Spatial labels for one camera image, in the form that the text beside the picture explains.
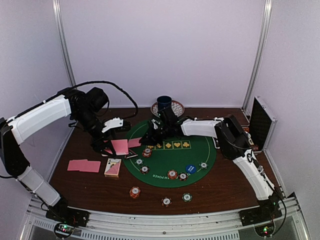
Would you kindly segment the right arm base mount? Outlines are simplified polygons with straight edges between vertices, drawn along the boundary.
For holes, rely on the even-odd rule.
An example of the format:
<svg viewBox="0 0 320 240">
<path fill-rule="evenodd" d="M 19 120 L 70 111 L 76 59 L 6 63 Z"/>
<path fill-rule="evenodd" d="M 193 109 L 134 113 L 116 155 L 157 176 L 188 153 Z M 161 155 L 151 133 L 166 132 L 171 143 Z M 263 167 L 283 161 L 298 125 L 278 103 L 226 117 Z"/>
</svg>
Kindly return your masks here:
<svg viewBox="0 0 320 240">
<path fill-rule="evenodd" d="M 253 225 L 259 237 L 270 238 L 276 233 L 275 219 L 282 216 L 282 211 L 263 211 L 260 207 L 256 207 L 241 210 L 239 216 L 243 227 Z"/>
</svg>

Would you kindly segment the red card pulled from deck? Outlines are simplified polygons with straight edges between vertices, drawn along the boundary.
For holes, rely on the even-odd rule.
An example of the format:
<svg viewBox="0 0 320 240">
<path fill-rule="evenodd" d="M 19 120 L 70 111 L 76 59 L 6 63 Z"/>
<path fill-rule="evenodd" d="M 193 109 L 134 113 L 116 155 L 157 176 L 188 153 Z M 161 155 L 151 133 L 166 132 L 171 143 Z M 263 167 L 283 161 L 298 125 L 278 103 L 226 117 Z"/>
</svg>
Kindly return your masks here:
<svg viewBox="0 0 320 240">
<path fill-rule="evenodd" d="M 141 146 L 140 139 L 141 139 L 140 137 L 129 139 L 128 148 L 131 149 L 131 148 L 140 147 Z"/>
</svg>

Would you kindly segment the red orange chip stack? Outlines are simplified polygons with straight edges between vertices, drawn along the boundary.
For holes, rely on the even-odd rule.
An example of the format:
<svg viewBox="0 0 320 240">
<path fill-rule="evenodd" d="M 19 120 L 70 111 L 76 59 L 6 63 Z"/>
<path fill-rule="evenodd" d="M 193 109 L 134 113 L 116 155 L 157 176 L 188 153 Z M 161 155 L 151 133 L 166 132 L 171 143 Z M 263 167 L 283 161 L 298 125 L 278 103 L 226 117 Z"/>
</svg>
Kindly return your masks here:
<svg viewBox="0 0 320 240">
<path fill-rule="evenodd" d="M 140 196 L 141 190 L 138 186 L 133 186 L 130 191 L 129 195 L 131 198 L 136 199 Z"/>
</svg>

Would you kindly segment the black triangular all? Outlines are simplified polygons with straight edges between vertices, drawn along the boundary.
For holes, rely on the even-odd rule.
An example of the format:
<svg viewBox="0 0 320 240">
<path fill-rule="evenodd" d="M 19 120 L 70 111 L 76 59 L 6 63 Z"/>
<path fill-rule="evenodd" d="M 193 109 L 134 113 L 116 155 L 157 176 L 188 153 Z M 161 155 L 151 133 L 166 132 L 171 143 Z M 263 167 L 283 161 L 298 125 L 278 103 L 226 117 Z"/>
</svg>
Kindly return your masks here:
<svg viewBox="0 0 320 240">
<path fill-rule="evenodd" d="M 137 153 L 135 153 L 133 150 L 131 150 L 131 149 L 129 149 L 128 150 L 128 154 L 127 155 L 125 155 L 125 159 L 131 159 L 131 158 L 135 158 L 135 157 L 137 157 L 138 156 L 138 154 Z"/>
</svg>

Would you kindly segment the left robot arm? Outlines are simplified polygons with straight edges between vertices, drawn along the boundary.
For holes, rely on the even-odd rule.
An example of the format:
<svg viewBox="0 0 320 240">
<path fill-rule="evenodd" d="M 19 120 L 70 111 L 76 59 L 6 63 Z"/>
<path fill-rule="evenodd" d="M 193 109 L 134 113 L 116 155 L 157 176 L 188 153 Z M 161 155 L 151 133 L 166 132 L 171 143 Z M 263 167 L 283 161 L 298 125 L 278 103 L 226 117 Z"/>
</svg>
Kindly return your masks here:
<svg viewBox="0 0 320 240">
<path fill-rule="evenodd" d="M 0 158 L 9 177 L 24 184 L 48 206 L 61 222 L 72 218 L 72 211 L 66 207 L 63 197 L 35 170 L 23 154 L 20 145 L 34 133 L 51 123 L 70 117 L 82 125 L 92 137 L 91 147 L 97 153 L 106 149 L 116 155 L 110 137 L 115 131 L 128 131 L 130 123 L 115 117 L 101 122 L 97 112 L 109 101 L 101 88 L 94 87 L 88 92 L 66 88 L 57 96 L 6 120 L 0 120 Z"/>
</svg>

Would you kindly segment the red backed card deck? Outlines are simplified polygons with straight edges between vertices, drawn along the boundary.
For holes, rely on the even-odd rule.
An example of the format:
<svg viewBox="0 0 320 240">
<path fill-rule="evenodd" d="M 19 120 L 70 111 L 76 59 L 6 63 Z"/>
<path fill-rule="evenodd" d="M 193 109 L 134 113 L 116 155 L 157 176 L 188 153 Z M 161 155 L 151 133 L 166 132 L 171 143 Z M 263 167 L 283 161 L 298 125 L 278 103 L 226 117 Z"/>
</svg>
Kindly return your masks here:
<svg viewBox="0 0 320 240">
<path fill-rule="evenodd" d="M 125 156 L 129 154 L 128 140 L 127 139 L 116 139 L 116 140 L 107 140 L 104 142 L 109 146 L 112 144 L 112 147 L 115 151 L 115 154 L 111 151 L 110 148 L 106 148 L 101 152 L 101 155 L 106 156 Z"/>
</svg>

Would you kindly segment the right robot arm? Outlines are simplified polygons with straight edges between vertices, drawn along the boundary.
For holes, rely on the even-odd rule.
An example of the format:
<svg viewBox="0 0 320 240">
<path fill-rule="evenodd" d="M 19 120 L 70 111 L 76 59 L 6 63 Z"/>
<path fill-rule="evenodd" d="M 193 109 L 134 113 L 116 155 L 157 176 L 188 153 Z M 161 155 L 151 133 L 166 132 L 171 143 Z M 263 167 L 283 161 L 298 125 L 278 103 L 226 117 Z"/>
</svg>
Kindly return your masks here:
<svg viewBox="0 0 320 240">
<path fill-rule="evenodd" d="M 212 137 L 217 140 L 215 147 L 238 166 L 253 188 L 259 204 L 258 219 L 266 221 L 276 212 L 281 195 L 258 162 L 248 135 L 234 115 L 214 119 L 177 117 L 171 107 L 163 108 L 157 114 L 158 118 L 148 121 L 141 144 L 155 146 L 167 138 L 183 136 Z"/>
</svg>

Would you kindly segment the red 5 chip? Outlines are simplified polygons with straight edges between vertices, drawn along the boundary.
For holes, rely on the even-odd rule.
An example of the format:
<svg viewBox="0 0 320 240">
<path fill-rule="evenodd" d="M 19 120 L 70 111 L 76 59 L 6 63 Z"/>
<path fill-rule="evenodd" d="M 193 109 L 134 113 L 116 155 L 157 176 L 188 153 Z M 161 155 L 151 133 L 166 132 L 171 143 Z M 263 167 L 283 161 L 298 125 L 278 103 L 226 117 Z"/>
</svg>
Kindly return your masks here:
<svg viewBox="0 0 320 240">
<path fill-rule="evenodd" d="M 171 180 L 176 179 L 176 178 L 178 177 L 178 172 L 177 172 L 176 170 L 174 170 L 174 169 L 169 170 L 169 171 L 167 172 L 167 176 L 168 176 L 168 178 L 171 179 Z"/>
<path fill-rule="evenodd" d="M 142 152 L 142 156 L 145 158 L 149 158 L 152 155 L 152 149 L 145 148 Z"/>
</svg>

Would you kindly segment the dealt red card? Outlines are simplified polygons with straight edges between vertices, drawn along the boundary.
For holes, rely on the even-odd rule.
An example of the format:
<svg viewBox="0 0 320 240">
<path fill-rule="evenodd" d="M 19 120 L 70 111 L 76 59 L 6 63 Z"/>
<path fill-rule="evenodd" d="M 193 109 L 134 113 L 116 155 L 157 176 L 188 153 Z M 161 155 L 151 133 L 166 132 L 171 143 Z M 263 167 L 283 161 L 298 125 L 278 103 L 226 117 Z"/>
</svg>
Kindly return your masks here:
<svg viewBox="0 0 320 240">
<path fill-rule="evenodd" d="M 98 173 L 100 171 L 100 166 L 100 161 L 85 161 L 82 163 L 79 171 L 86 173 Z"/>
<path fill-rule="evenodd" d="M 67 171 L 82 171 L 85 169 L 87 162 L 87 159 L 70 160 Z"/>
</svg>

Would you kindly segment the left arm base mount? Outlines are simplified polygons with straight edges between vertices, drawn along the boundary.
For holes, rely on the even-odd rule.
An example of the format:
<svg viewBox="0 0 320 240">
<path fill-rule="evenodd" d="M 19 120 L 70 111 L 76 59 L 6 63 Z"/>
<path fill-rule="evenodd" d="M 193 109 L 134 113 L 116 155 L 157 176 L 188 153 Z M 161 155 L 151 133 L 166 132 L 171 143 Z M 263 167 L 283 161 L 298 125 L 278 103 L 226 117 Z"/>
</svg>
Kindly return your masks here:
<svg viewBox="0 0 320 240">
<path fill-rule="evenodd" d="M 76 228 L 87 226 L 90 213 L 84 210 L 67 208 L 65 213 L 58 215 L 58 213 L 48 209 L 45 217 L 57 222 L 53 227 L 54 234 L 60 239 L 66 239 L 74 233 Z"/>
</svg>

